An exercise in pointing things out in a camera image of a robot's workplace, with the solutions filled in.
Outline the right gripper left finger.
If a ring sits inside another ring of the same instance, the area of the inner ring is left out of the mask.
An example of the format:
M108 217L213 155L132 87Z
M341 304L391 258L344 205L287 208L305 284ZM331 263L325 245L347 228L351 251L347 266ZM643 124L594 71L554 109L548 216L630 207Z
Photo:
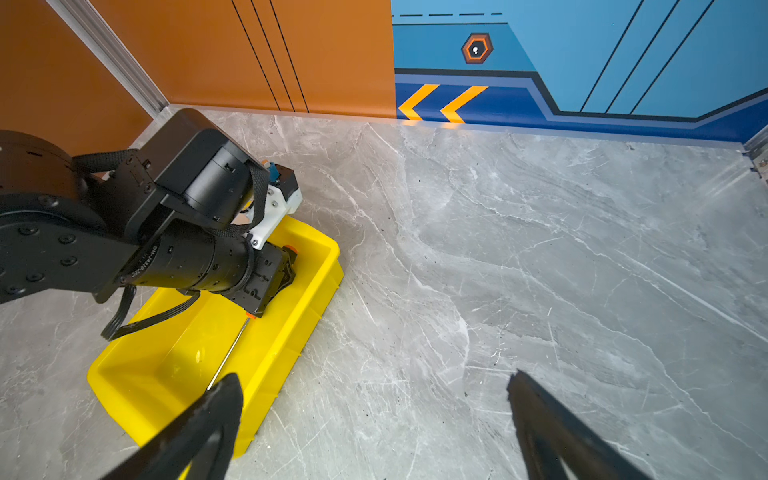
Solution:
M234 455L243 404L238 376L224 376L104 477L223 479Z

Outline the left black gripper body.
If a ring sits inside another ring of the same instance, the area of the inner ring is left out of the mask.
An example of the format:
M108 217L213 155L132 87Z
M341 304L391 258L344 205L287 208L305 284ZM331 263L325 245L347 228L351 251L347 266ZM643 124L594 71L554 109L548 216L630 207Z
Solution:
M269 242L249 257L246 272L232 288L219 295L242 307L253 317L262 317L268 304L296 278L297 253L291 247Z

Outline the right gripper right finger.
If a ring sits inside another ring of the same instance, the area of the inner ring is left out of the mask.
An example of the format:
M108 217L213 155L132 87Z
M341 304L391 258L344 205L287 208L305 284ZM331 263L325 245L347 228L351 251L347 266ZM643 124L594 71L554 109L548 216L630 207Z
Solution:
M530 479L646 479L526 372L507 386L516 436Z

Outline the black orange screwdriver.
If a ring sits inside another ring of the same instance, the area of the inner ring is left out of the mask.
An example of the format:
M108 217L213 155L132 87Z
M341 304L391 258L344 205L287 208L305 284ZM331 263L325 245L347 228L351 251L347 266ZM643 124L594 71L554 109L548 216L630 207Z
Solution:
M281 290L289 286L295 279L295 271L293 270L293 263L295 262L297 258L297 252L292 246L283 247L282 248L283 253L286 255L286 263L283 268L283 278L281 279L280 283L278 284L276 292L279 293ZM244 332L246 331L249 323L250 323L251 317L247 316L242 327L240 328L237 336L234 338L232 344L230 345L229 349L227 350L227 353L223 357L222 361L220 362L217 370L215 371L212 379L210 380L209 384L206 387L206 391L209 391L212 389L212 387L216 384L216 381L219 377L219 374L222 372L225 364L227 363L229 357L233 353L235 347L237 346L240 338L243 336Z

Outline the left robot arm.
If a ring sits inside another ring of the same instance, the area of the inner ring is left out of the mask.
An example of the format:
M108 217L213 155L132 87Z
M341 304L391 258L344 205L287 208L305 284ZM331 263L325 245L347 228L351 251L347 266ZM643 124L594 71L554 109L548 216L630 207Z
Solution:
M254 317L295 277L269 242L302 202L295 173L262 163L201 112L176 112L142 147L70 156L1 134L1 299L121 294L106 340L220 295Z

